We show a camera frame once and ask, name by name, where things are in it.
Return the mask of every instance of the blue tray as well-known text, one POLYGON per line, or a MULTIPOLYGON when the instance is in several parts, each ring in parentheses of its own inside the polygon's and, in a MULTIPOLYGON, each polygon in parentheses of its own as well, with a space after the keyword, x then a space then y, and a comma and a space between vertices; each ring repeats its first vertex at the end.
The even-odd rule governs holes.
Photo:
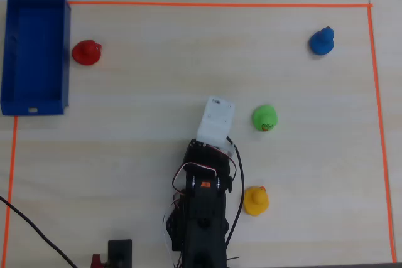
POLYGON ((7 0, 1 111, 63 114, 68 106, 70 13, 67 0, 7 0))

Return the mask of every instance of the green rubber duck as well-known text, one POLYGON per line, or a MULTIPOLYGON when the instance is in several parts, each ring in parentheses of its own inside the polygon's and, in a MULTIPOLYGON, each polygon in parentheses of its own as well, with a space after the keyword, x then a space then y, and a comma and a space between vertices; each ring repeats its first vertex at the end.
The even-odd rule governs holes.
POLYGON ((268 132, 278 123, 274 107, 263 105, 253 112, 253 125, 258 131, 268 132))

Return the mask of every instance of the blue rubber duck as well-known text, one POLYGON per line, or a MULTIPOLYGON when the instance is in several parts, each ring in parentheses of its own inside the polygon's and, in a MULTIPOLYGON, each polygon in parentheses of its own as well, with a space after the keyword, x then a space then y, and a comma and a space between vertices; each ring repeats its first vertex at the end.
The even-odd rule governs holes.
POLYGON ((314 54, 322 56, 334 48, 334 30, 327 26, 316 32, 308 41, 314 54))

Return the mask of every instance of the orange line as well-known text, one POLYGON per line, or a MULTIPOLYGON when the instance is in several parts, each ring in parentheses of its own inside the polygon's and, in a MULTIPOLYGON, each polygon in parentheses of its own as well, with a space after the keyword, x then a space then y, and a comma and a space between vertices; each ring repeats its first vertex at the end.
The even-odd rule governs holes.
MULTIPOLYGON (((15 149, 16 149, 16 145, 17 145, 17 128, 18 128, 18 117, 14 116, 13 144, 11 147, 10 177, 8 180, 8 195, 7 195, 7 201, 10 203, 11 203, 11 196, 13 195, 15 149)), ((6 224, 4 226, 3 256, 1 258, 1 268, 6 268, 9 223, 10 223, 10 207, 7 206, 6 224)))
POLYGON ((380 98, 380 94, 379 94, 376 48, 375 48, 375 45, 374 45, 374 33, 373 33, 373 30, 372 30, 372 17, 371 17, 371 8, 370 7, 367 7, 367 15, 368 15, 368 19, 369 19, 372 69, 373 69, 373 72, 374 72, 374 83, 376 85, 376 98, 377 98, 377 109, 378 109, 378 119, 379 119, 379 133, 380 133, 380 136, 381 136, 381 149, 383 150, 383 166, 384 166, 384 180, 385 180, 385 195, 386 195, 386 200, 387 200, 389 244, 390 244, 390 247, 391 247, 392 261, 393 261, 393 263, 396 263, 396 249, 395 249, 395 242, 394 242, 394 227, 393 227, 393 215, 392 215, 392 204, 391 204, 391 190, 389 188, 389 175, 388 175, 387 152, 386 152, 386 148, 385 148, 383 113, 381 111, 381 98, 380 98))
POLYGON ((164 3, 154 1, 69 1, 70 4, 106 4, 120 6, 203 6, 214 8, 368 8, 372 4, 309 3, 164 3))

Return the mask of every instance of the rubber duck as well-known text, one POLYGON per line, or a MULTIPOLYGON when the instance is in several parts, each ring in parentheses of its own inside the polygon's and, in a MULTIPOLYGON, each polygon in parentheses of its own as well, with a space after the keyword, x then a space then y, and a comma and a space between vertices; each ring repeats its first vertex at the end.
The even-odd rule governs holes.
POLYGON ((92 65, 101 58, 102 45, 94 40, 84 40, 75 45, 72 50, 72 56, 75 61, 82 65, 92 65))
POLYGON ((253 125, 258 131, 267 132, 273 129, 278 123, 278 116, 274 107, 263 105, 253 112, 253 125))
POLYGON ((253 186, 244 194, 244 209, 252 216, 258 216, 265 212, 269 206, 268 194, 265 187, 253 186))
POLYGON ((316 32, 308 44, 314 54, 322 56, 329 53, 334 48, 334 30, 327 26, 316 32))

